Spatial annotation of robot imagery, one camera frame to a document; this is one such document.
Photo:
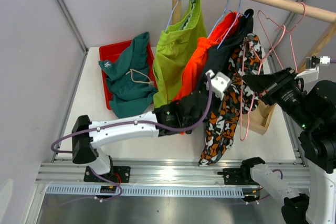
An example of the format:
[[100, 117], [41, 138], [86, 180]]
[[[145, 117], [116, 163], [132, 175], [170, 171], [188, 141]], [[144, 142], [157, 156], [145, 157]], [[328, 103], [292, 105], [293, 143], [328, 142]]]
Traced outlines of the orange grey camouflage shorts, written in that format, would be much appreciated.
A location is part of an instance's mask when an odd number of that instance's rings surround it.
[[[228, 73], [231, 84], [225, 91], [220, 107], [212, 111], [205, 126], [205, 147], [198, 161], [199, 166], [217, 163], [234, 142], [234, 135], [240, 118], [240, 90], [242, 76], [242, 56], [245, 51], [244, 74], [257, 74], [259, 60], [263, 57], [263, 48], [256, 34], [248, 34], [229, 58]], [[252, 99], [252, 90], [244, 86], [244, 110], [247, 113]], [[259, 99], [255, 95], [252, 111], [258, 107]]]

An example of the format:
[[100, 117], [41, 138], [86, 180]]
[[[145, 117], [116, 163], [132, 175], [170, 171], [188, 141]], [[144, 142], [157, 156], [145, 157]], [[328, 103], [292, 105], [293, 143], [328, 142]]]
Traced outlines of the pink hanger of camouflage shorts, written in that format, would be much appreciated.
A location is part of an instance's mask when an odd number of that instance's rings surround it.
[[[274, 23], [277, 28], [276, 31], [281, 29], [282, 32], [280, 33], [280, 37], [278, 40], [276, 40], [275, 42], [271, 42], [266, 30], [263, 26], [263, 23], [259, 17], [259, 15], [262, 14], [267, 20], [270, 20], [272, 23]], [[268, 17], [264, 11], [259, 10], [257, 12], [257, 18], [259, 20], [259, 23], [264, 31], [264, 34], [266, 36], [266, 39], [270, 45], [270, 49], [269, 51], [264, 55], [264, 57], [261, 57], [261, 59], [259, 60], [259, 69], [257, 71], [257, 74], [247, 74], [244, 75], [244, 67], [245, 67], [245, 54], [246, 54], [246, 47], [243, 48], [243, 56], [242, 56], [242, 66], [241, 66], [241, 73], [242, 73], [242, 82], [241, 82], [241, 90], [240, 90], [240, 97], [241, 97], [241, 101], [240, 101], [240, 131], [239, 131], [239, 139], [241, 141], [244, 141], [247, 136], [248, 136], [248, 131], [249, 131], [249, 125], [250, 125], [250, 112], [252, 111], [253, 105], [254, 105], [254, 99], [255, 99], [255, 91], [252, 89], [252, 99], [251, 99], [251, 103], [250, 103], [250, 107], [247, 110], [246, 116], [247, 116], [247, 125], [246, 125], [246, 133], [245, 136], [242, 136], [242, 127], [243, 127], [243, 110], [244, 110], [244, 99], [243, 99], [243, 91], [244, 91], [244, 86], [249, 86], [250, 88], [252, 88], [253, 84], [256, 84], [256, 87], [259, 88], [260, 84], [257, 83], [257, 80], [261, 80], [262, 78], [265, 79], [265, 77], [259, 77], [260, 72], [261, 72], [261, 68], [263, 66], [263, 63], [266, 61], [266, 59], [268, 58], [268, 56], [273, 52], [275, 53], [275, 48], [280, 44], [280, 42], [282, 41], [284, 34], [286, 33], [286, 26], [285, 25], [279, 25], [278, 23], [276, 23], [273, 19], [271, 19], [270, 17]]]

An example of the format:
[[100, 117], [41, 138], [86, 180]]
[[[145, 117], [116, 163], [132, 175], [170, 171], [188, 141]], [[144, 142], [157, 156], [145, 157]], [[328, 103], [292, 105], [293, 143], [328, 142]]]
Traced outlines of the blue hanger of black shorts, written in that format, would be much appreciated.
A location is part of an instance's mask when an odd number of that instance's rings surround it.
[[220, 43], [218, 44], [217, 49], [219, 49], [221, 47], [222, 43], [225, 41], [225, 39], [229, 35], [232, 28], [238, 23], [238, 18], [242, 15], [242, 13], [240, 12], [241, 4], [242, 4], [242, 0], [239, 0], [238, 9], [237, 9], [237, 13], [235, 15], [235, 19], [234, 19], [233, 23], [231, 24], [231, 26], [227, 29], [225, 35], [223, 36]]

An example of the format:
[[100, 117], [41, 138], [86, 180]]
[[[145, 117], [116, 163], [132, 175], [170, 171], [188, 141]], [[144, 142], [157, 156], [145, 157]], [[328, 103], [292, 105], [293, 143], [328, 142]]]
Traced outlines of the black shorts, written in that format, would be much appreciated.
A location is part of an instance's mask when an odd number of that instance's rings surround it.
[[253, 25], [254, 25], [254, 10], [247, 9], [244, 12], [247, 17], [242, 16], [238, 20], [238, 27], [232, 35], [228, 35], [228, 38], [224, 40], [221, 46], [217, 49], [217, 45], [211, 46], [207, 53], [208, 59], [206, 61], [205, 67], [203, 68], [202, 74], [198, 79], [196, 90], [203, 91], [206, 86], [206, 72], [208, 70], [212, 70], [215, 74], [219, 71], [227, 74], [228, 73], [228, 65], [229, 65], [229, 58], [231, 57], [232, 53], [235, 49], [239, 47], [239, 44], [242, 40], [250, 33], [253, 32]]

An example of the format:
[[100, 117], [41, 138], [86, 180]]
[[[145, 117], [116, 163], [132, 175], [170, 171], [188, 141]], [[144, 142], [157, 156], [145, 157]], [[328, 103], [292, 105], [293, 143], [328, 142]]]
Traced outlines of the teal green shorts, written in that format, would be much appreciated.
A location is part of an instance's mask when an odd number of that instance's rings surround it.
[[118, 118], [127, 118], [143, 113], [153, 102], [157, 92], [154, 82], [149, 78], [147, 45], [150, 34], [144, 32], [132, 39], [115, 62], [98, 61], [107, 74], [106, 83], [113, 94], [109, 102], [112, 112]]

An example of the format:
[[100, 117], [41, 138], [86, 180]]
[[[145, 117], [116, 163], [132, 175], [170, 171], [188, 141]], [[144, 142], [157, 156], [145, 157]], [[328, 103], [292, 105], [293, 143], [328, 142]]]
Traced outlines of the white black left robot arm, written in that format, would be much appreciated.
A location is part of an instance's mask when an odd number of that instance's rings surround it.
[[81, 115], [71, 131], [72, 162], [92, 168], [102, 182], [108, 182], [114, 169], [103, 146], [133, 138], [190, 134], [218, 104], [214, 93], [194, 91], [153, 111], [115, 121], [92, 121]]

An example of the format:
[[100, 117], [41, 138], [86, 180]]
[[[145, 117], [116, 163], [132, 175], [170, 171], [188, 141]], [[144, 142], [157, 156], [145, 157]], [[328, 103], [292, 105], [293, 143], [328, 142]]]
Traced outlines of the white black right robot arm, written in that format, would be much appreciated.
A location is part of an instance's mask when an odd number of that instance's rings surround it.
[[263, 103], [278, 104], [300, 126], [310, 189], [305, 194], [291, 188], [259, 157], [242, 162], [240, 179], [262, 185], [279, 204], [285, 223], [335, 223], [335, 82], [322, 80], [305, 92], [291, 68], [242, 79]]

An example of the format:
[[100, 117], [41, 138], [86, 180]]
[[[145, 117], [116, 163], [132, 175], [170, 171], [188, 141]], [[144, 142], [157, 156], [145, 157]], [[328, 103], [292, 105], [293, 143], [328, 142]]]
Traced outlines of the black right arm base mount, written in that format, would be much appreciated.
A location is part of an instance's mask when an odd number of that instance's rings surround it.
[[223, 178], [225, 185], [255, 185], [254, 181], [244, 176], [240, 168], [224, 168], [217, 175]]

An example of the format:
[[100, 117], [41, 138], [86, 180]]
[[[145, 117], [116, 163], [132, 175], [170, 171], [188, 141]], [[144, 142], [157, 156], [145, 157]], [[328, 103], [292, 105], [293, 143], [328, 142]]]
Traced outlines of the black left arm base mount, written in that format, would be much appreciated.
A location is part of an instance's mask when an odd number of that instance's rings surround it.
[[[101, 175], [101, 177], [114, 183], [129, 183], [130, 175], [131, 175], [130, 166], [114, 166], [112, 172]], [[83, 178], [84, 182], [104, 183], [106, 182], [104, 179], [97, 177], [91, 171], [89, 166], [86, 167], [86, 171]]]

